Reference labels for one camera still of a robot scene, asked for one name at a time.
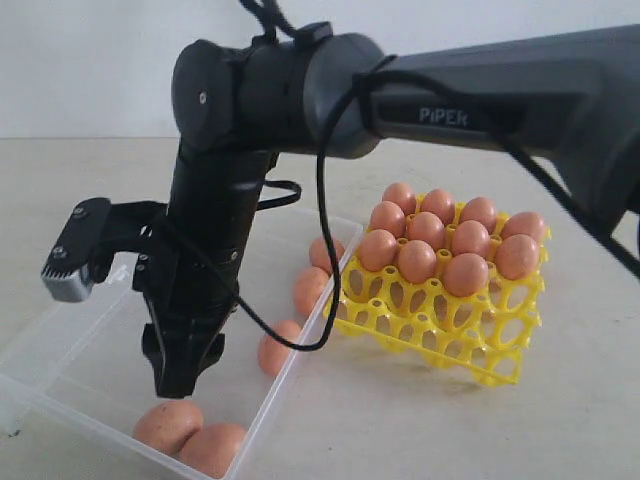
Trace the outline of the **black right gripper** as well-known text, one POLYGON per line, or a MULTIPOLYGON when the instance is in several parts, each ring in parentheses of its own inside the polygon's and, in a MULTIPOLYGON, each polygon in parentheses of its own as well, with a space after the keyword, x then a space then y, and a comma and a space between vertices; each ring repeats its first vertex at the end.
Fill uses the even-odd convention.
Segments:
POLYGON ((235 308, 238 272, 272 155, 178 152, 169 203, 154 237, 175 258, 168 271, 153 258, 145 294, 152 316, 141 339, 156 396, 193 395, 201 373, 223 355, 219 333, 235 308))

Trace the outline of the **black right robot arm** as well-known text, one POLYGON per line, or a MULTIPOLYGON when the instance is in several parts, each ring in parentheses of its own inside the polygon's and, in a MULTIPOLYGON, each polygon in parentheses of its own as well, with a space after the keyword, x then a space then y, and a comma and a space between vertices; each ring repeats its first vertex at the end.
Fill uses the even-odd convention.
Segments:
POLYGON ((245 49, 198 40, 176 60, 171 100, 180 142, 151 225, 168 251, 135 283, 151 359, 222 351, 258 195, 282 152, 354 159, 385 138, 502 150, 639 269, 611 236, 639 207, 635 25, 410 56, 327 23, 245 49))

